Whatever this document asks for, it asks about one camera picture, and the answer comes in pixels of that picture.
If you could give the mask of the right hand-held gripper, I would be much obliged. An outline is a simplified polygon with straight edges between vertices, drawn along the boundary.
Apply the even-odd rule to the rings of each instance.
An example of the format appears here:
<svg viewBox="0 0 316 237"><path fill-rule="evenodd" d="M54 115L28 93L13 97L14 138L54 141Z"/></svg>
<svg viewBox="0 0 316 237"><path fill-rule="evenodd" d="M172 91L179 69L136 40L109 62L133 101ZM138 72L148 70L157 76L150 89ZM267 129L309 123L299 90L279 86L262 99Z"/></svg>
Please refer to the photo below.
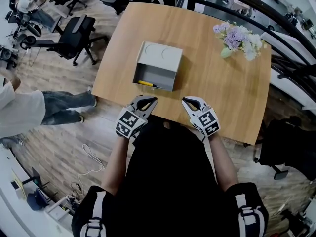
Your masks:
<svg viewBox="0 0 316 237"><path fill-rule="evenodd" d="M205 137L210 137L220 130L219 120L214 109L202 98L186 96L181 103L190 117L190 123Z"/></svg>

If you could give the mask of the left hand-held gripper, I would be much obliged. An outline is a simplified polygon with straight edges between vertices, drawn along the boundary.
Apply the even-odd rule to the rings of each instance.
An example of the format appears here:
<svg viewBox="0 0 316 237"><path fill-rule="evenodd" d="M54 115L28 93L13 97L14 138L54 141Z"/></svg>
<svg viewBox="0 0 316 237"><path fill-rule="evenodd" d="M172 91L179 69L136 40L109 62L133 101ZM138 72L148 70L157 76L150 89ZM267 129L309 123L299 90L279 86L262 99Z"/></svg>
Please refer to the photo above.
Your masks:
<svg viewBox="0 0 316 237"><path fill-rule="evenodd" d="M136 96L130 103L122 108L115 131L118 136L129 139L147 124L147 118L152 113L158 99L150 95Z"/></svg>

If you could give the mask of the yellow black screwdriver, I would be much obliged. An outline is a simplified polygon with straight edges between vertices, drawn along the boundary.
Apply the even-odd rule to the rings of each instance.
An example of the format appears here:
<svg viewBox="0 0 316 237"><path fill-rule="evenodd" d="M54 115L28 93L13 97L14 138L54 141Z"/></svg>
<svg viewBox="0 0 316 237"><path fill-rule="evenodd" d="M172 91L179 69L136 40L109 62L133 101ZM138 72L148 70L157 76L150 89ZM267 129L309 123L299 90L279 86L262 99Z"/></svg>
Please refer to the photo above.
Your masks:
<svg viewBox="0 0 316 237"><path fill-rule="evenodd" d="M150 82L146 82L146 81L142 81L142 80L139 80L138 83L141 85L145 85L145 86L149 86L149 87L153 87L153 88L161 88L154 83L150 83Z"/></svg>

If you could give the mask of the grey metal box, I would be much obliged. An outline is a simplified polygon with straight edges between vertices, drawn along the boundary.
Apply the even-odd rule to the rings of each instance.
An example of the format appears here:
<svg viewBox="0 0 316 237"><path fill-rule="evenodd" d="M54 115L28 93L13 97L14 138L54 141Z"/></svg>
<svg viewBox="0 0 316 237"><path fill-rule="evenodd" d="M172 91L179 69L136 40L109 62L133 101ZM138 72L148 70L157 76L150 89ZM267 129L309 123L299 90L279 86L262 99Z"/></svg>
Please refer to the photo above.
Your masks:
<svg viewBox="0 0 316 237"><path fill-rule="evenodd" d="M182 49L143 41L136 58L133 83L139 84L138 81L142 80L173 91L182 54Z"/></svg>

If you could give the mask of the person's right forearm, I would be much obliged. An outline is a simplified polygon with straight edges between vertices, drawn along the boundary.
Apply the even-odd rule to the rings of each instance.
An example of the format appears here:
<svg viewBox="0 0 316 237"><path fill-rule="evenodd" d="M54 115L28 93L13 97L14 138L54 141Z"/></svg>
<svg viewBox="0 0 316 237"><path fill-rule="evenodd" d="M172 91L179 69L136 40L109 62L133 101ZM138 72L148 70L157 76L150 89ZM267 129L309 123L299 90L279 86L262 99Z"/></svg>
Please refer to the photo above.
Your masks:
<svg viewBox="0 0 316 237"><path fill-rule="evenodd" d="M209 138L217 183L223 191L238 183L235 166L218 133Z"/></svg>

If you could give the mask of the person's left forearm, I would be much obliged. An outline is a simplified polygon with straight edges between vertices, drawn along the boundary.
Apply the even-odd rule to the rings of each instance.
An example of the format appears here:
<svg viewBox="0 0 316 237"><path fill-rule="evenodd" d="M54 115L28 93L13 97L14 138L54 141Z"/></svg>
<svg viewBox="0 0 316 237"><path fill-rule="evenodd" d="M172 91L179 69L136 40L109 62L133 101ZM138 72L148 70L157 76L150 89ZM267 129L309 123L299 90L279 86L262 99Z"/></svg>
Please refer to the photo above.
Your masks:
<svg viewBox="0 0 316 237"><path fill-rule="evenodd" d="M102 188L115 195L126 174L126 161L129 140L117 137L102 179Z"/></svg>

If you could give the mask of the green vase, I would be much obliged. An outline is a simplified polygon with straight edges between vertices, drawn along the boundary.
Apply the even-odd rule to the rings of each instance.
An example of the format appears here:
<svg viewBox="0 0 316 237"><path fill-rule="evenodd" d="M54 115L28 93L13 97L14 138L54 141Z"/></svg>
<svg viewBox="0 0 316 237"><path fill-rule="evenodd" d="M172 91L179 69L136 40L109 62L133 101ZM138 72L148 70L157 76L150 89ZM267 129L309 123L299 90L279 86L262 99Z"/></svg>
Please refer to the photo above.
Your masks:
<svg viewBox="0 0 316 237"><path fill-rule="evenodd" d="M223 50L221 51L220 55L223 59L226 59L230 57L233 54L233 50L229 49L228 47L224 47Z"/></svg>

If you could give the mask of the person's black clothing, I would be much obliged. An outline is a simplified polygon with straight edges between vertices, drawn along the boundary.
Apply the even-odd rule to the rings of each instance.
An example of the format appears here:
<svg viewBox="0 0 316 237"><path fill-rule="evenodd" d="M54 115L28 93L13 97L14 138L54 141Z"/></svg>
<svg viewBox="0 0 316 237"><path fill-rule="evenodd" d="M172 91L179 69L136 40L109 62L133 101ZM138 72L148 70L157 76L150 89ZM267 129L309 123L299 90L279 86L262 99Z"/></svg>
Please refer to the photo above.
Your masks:
<svg viewBox="0 0 316 237"><path fill-rule="evenodd" d="M268 212L256 185L223 191L213 158L187 128L151 121L133 145L115 195L89 188L74 237L264 237Z"/></svg>

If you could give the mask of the purple white flower bouquet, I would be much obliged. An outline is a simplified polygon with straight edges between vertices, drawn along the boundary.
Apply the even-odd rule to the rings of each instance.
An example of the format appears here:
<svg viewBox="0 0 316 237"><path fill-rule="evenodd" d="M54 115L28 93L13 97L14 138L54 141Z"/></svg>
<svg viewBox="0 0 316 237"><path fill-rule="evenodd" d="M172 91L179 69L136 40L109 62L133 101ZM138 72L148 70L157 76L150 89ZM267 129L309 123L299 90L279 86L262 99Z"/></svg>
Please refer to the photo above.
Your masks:
<svg viewBox="0 0 316 237"><path fill-rule="evenodd" d="M233 50L233 53L242 52L248 61L260 56L262 48L267 48L266 42L258 34L254 34L243 25L237 25L236 22L217 24L213 27L213 31L217 38L222 40L224 47Z"/></svg>

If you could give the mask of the black office chair with jacket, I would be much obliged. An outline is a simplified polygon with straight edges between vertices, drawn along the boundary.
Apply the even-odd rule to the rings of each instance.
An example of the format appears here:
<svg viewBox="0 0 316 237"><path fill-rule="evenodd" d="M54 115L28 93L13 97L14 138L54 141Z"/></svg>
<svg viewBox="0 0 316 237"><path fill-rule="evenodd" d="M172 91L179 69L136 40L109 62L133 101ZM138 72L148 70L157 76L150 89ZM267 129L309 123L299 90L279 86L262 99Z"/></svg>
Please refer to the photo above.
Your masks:
<svg viewBox="0 0 316 237"><path fill-rule="evenodd" d="M261 124L261 138L256 144L262 147L254 162L271 167L275 180L284 179L289 173L278 165L295 168L311 182L316 180L316 130L303 130L301 123L299 117L291 116Z"/></svg>

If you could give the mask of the dark blue bag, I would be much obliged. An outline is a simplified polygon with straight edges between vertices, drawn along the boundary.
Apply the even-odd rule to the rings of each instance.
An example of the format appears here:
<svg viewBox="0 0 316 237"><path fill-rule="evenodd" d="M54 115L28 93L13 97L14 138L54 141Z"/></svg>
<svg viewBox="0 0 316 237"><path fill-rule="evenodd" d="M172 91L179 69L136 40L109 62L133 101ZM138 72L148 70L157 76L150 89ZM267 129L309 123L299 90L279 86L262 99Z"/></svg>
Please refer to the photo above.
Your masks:
<svg viewBox="0 0 316 237"><path fill-rule="evenodd" d="M27 194L26 201L32 211L40 211L49 205L51 199L46 198L43 192L36 188L33 193Z"/></svg>

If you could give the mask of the white desk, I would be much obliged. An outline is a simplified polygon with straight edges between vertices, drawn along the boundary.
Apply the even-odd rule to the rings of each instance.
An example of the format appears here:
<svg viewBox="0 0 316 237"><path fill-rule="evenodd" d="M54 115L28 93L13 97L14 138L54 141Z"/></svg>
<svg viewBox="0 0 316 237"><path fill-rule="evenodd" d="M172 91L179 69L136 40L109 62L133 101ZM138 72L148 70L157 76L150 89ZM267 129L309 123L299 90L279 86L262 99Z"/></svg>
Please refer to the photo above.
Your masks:
<svg viewBox="0 0 316 237"><path fill-rule="evenodd" d="M66 199L33 211L11 184L15 179L23 182L29 175L11 150L0 146L0 229L9 237L73 237L72 215L62 208Z"/></svg>

